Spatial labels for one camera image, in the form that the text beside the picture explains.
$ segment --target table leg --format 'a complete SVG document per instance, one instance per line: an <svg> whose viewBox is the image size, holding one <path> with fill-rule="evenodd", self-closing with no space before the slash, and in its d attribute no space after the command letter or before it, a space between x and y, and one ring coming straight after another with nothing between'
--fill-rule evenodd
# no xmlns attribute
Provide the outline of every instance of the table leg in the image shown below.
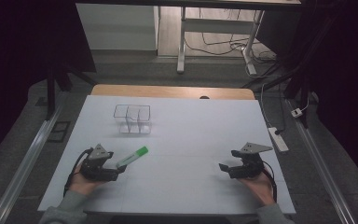
<svg viewBox="0 0 358 224"><path fill-rule="evenodd" d="M264 11L256 11L255 12L255 20L254 20L254 24L252 27L252 31L249 34L249 40L248 40L248 44L246 45L245 49L242 49L242 55L243 58L246 61L246 67L248 68L249 71L249 75L250 76L255 76L257 74L257 72L255 71L255 66L252 62L252 57L250 56L251 50L252 50L252 45L255 41L255 35L257 34L258 31L258 27L260 25L261 22L261 18L263 17L263 13Z"/></svg>
<svg viewBox="0 0 358 224"><path fill-rule="evenodd" d="M176 70L178 74L183 74L185 72L185 26L186 26L186 8L182 7L178 66Z"/></svg>

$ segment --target human hand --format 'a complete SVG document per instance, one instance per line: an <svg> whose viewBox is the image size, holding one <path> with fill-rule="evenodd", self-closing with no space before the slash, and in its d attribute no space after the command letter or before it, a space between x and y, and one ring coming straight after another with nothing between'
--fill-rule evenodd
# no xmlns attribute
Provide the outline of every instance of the human hand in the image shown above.
<svg viewBox="0 0 358 224"><path fill-rule="evenodd" d="M74 175L72 176L72 183L69 187L69 190L81 193L83 195L89 196L95 188L104 184L104 181L93 181L88 180L80 172L81 163L76 167Z"/></svg>
<svg viewBox="0 0 358 224"><path fill-rule="evenodd" d="M263 205L274 204L272 186L269 178L261 173L253 179L238 179L244 186L248 187L249 190L255 195L258 201Z"/></svg>

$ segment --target metal rail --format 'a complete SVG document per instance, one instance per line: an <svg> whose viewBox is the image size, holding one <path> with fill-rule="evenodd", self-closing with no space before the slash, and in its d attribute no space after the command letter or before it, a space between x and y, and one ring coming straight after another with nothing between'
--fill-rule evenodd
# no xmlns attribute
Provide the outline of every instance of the metal rail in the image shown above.
<svg viewBox="0 0 358 224"><path fill-rule="evenodd" d="M285 100L285 102L290 111L294 110L288 100ZM310 131L303 127L299 119L296 119L296 126L301 135L301 138L303 139L307 147L307 150L310 153L310 157L312 158L313 164L315 165L315 168L324 183L324 187L332 199L333 205L337 210L337 214L341 219L341 222L344 224L355 224L356 221L353 217L351 209L348 207L348 204L345 201L341 190L339 189L334 178L330 174L330 171L324 161L323 155L313 141Z"/></svg>
<svg viewBox="0 0 358 224"><path fill-rule="evenodd" d="M43 148L43 145L45 145L48 139L48 134L52 130L54 123L62 112L68 94L68 92L60 93L57 100L57 109L54 111L54 114L51 116L50 120L45 120L43 122L39 132L34 138L33 143L25 154L24 159L22 159L19 169L17 169L16 174L14 174L9 185L7 186L7 189L0 201L0 223L6 222L7 217L14 206L14 203L20 195L22 187L24 186L32 169L34 168L34 163L36 162L37 157Z"/></svg>

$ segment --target power strip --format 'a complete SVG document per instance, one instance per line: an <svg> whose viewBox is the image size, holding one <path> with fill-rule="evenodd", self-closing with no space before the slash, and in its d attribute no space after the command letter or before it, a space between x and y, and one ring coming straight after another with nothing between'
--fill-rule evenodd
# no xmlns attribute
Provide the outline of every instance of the power strip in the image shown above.
<svg viewBox="0 0 358 224"><path fill-rule="evenodd" d="M271 136L272 140L274 141L274 145L277 147L277 149L281 153L285 153L285 152L289 151L289 148L284 143L281 135L275 133L277 131L276 128L268 128L268 131L269 131L269 135Z"/></svg>

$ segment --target wooden edge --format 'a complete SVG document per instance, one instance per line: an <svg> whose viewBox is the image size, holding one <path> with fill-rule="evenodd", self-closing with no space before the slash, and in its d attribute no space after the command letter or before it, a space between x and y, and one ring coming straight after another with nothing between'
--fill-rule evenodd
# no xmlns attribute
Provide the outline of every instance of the wooden edge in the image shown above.
<svg viewBox="0 0 358 224"><path fill-rule="evenodd" d="M132 86L105 85L94 86L91 95L114 95L133 97L164 97L199 99L207 96L220 100L254 100L255 95L249 89L166 87L166 86Z"/></svg>

